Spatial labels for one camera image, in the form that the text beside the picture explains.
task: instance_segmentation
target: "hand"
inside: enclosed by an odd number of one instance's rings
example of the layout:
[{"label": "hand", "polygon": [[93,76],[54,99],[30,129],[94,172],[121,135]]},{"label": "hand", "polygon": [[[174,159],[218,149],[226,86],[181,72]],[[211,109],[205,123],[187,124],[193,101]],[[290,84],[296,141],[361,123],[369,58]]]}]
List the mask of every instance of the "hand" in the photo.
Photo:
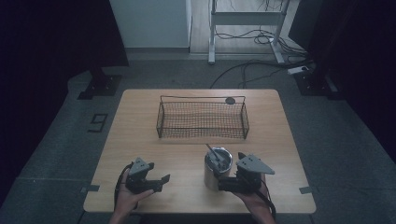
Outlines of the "hand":
[{"label": "hand", "polygon": [[[265,183],[265,175],[262,175],[262,181]],[[260,192],[268,197],[268,189],[262,184]],[[273,224],[275,223],[269,206],[263,201],[256,193],[242,194],[234,193],[235,196],[240,198],[244,202],[247,210],[253,215],[253,217],[261,224]]]},{"label": "hand", "polygon": [[125,219],[134,211],[134,208],[139,201],[154,193],[153,189],[146,190],[139,194],[133,194],[131,191],[129,191],[125,186],[128,173],[129,169],[126,169],[122,176],[116,209],[114,210],[113,216],[109,221],[110,224],[123,223]]}]

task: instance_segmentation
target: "white cabinet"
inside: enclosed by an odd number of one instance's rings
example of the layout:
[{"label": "white cabinet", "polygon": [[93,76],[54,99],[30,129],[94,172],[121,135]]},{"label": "white cabinet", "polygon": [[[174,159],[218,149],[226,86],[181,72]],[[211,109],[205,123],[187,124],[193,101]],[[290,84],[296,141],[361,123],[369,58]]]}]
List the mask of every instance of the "white cabinet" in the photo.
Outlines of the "white cabinet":
[{"label": "white cabinet", "polygon": [[110,0],[125,48],[188,48],[191,0]]}]

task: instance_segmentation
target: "silver container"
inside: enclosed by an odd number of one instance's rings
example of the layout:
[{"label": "silver container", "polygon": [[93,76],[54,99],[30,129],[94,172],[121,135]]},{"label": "silver container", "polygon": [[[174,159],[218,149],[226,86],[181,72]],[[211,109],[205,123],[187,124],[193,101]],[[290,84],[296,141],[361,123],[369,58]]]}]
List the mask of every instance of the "silver container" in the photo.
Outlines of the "silver container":
[{"label": "silver container", "polygon": [[212,147],[215,154],[209,150],[205,155],[205,185],[212,190],[219,190],[219,181],[215,177],[214,169],[217,169],[219,176],[229,176],[233,165],[233,156],[224,147]]}]

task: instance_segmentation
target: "wire basket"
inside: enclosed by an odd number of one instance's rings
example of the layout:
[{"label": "wire basket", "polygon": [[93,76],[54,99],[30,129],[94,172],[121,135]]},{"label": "wire basket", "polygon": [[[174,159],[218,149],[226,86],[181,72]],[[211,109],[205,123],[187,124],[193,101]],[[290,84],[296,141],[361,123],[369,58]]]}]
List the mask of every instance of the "wire basket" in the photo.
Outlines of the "wire basket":
[{"label": "wire basket", "polygon": [[160,138],[248,136],[245,96],[161,96],[157,119]]}]

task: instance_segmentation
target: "table top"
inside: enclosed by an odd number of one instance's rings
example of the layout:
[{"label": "table top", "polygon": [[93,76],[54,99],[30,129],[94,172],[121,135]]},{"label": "table top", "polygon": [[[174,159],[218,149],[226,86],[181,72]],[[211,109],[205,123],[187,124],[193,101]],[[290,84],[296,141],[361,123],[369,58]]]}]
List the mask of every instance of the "table top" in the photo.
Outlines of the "table top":
[{"label": "table top", "polygon": [[[159,138],[156,130],[161,95],[213,97],[246,96],[249,132],[247,139]],[[248,210],[230,192],[213,191],[204,183],[204,156],[212,147],[225,147],[233,155],[254,154],[276,173],[267,175],[268,189],[278,213],[314,213],[312,193],[301,193],[308,182],[275,90],[127,90],[109,131],[92,185],[84,203],[88,212],[112,212],[114,188],[122,169],[137,157],[154,162],[147,179],[170,174],[163,191],[139,203],[141,213],[244,214]]]}]

